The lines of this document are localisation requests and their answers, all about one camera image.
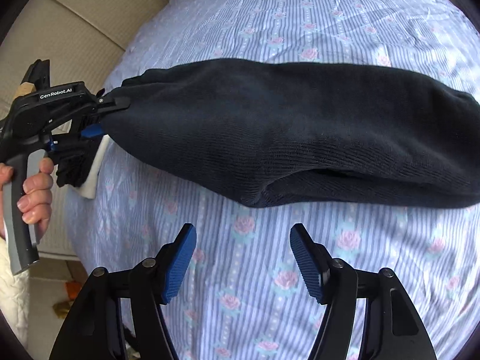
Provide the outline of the white sleeve forearm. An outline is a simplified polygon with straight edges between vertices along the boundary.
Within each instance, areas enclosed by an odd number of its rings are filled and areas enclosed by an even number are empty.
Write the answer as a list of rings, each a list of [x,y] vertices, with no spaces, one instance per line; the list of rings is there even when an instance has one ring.
[[[30,309],[29,273],[27,271],[18,275],[11,273],[7,242],[4,239],[1,239],[0,254],[1,312],[21,345],[27,348]]]

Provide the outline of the left hand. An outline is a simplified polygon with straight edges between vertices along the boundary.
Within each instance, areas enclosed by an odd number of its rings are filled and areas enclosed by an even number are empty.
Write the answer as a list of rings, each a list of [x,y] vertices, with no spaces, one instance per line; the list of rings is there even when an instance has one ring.
[[[36,226],[38,239],[43,238],[50,223],[53,170],[54,164],[51,159],[43,158],[39,163],[38,172],[24,181],[24,196],[16,203],[22,213],[22,220],[26,224]]]

